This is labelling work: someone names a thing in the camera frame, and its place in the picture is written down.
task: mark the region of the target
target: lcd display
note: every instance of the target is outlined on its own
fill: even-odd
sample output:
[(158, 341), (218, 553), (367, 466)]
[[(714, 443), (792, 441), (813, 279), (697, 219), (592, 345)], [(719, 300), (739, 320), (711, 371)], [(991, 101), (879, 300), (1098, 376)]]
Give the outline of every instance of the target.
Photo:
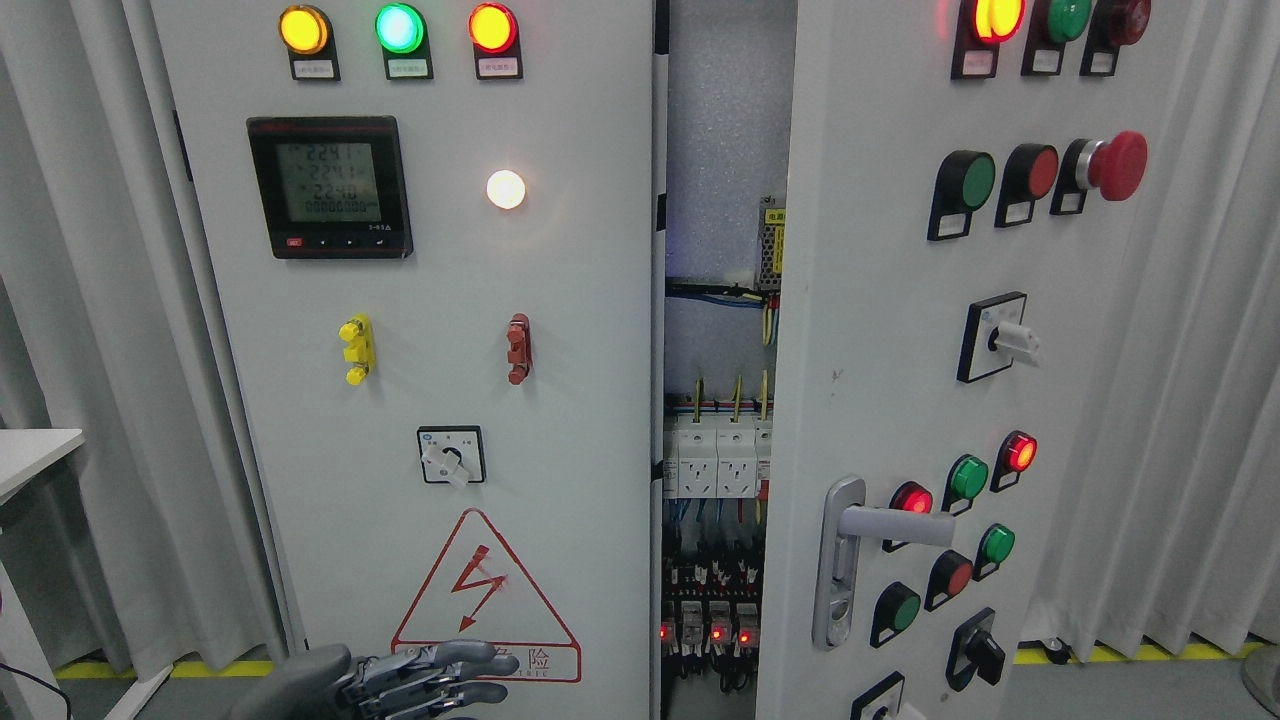
[(284, 206), (294, 223), (380, 222), (374, 147), (367, 142), (275, 146)]

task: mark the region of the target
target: label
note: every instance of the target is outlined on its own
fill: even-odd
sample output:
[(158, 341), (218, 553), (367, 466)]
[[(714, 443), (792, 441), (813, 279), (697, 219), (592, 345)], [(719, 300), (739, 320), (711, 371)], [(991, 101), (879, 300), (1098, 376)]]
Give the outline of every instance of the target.
[(481, 58), (476, 60), (476, 74), (480, 77), (516, 77), (520, 74), (520, 60), (516, 58)]
[(1114, 72), (1116, 67), (1116, 56), (1110, 53), (1094, 53), (1093, 61), (1089, 63), (1089, 72), (1097, 74), (1107, 74)]
[(1056, 73), (1062, 63), (1061, 50), (1037, 50), (1032, 69), (1037, 73)]
[(1006, 223), (1025, 223), (1029, 219), (1032, 219), (1030, 202), (1014, 202), (1009, 208), (1005, 208)]
[(402, 58), (387, 60), (387, 74), (390, 77), (426, 77), (431, 74), (431, 67), (426, 64), (426, 58)]
[(1079, 192), (1071, 192), (1071, 193), (1064, 195), (1062, 196), (1062, 204), (1061, 204), (1061, 210), (1060, 211), (1062, 211), (1062, 213), (1079, 213), (1080, 211), (1080, 200), (1083, 197), (1084, 197), (1084, 195), (1082, 195)]
[(332, 78), (334, 74), (333, 60), (293, 61), (293, 77), (297, 78)]
[(938, 237), (964, 234), (964, 227), (969, 217), (964, 213), (942, 215), (942, 218), (938, 219)]
[(996, 54), (991, 50), (966, 50), (960, 74), (987, 77), (996, 68)]

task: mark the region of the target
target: cable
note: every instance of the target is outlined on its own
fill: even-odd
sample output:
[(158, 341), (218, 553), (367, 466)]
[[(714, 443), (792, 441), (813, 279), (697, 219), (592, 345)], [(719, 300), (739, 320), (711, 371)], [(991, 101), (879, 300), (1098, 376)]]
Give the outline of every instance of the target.
[(22, 675), (23, 678), (27, 678), (28, 680), (31, 680), (31, 682), (33, 682), (33, 683), (36, 683), (36, 684), (38, 684), (38, 685), (41, 685), (41, 687), (44, 687), (44, 688), (54, 692), (54, 693), (56, 693), (58, 697), (63, 698), (63, 703), (67, 705), (67, 720), (72, 720), (72, 698), (67, 697), (67, 693), (64, 693), (63, 691), (58, 689), (58, 685), (49, 684), (45, 680), (41, 680), (40, 678), (32, 675), (31, 673), (28, 673), (26, 670), (19, 670), (19, 669), (13, 667), (10, 665), (5, 665), (4, 662), (0, 662), (0, 670), (8, 670), (9, 673), (13, 673), (14, 675)]

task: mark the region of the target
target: green indicator light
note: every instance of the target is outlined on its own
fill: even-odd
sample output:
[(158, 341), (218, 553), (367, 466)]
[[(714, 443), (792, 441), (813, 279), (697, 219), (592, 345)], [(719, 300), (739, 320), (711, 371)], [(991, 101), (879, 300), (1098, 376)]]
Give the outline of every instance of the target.
[(374, 32), (388, 51), (401, 55), (412, 53), (422, 45), (422, 15), (403, 3), (384, 5), (374, 20)]
[(964, 174), (964, 187), (960, 191), (964, 204), (970, 210), (982, 208), (996, 187), (996, 161), (991, 155), (978, 155)]
[(987, 533), (982, 536), (982, 555), (987, 560), (1000, 565), (1009, 559), (1009, 553), (1014, 551), (1014, 532), (1009, 528), (995, 524), (987, 528)]
[(951, 480), (948, 484), (951, 492), (956, 493), (956, 496), (964, 500), (973, 500), (978, 497), (982, 488), (987, 487), (987, 464), (973, 455), (965, 455), (951, 469)]
[(911, 626), (915, 621), (915, 616), (920, 614), (920, 596), (911, 594), (902, 601), (902, 605), (897, 606), (897, 612), (893, 614), (893, 629), (902, 632)]
[(1089, 26), (1089, 0), (1051, 0), (1048, 4), (1048, 38), (1070, 42), (1084, 35)]

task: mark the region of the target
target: digital power meter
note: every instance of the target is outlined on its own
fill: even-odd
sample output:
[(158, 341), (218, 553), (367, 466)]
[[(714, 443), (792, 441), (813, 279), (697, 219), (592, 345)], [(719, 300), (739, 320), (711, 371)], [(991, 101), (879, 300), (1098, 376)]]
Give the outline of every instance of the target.
[(276, 258), (413, 252), (396, 118), (250, 118)]

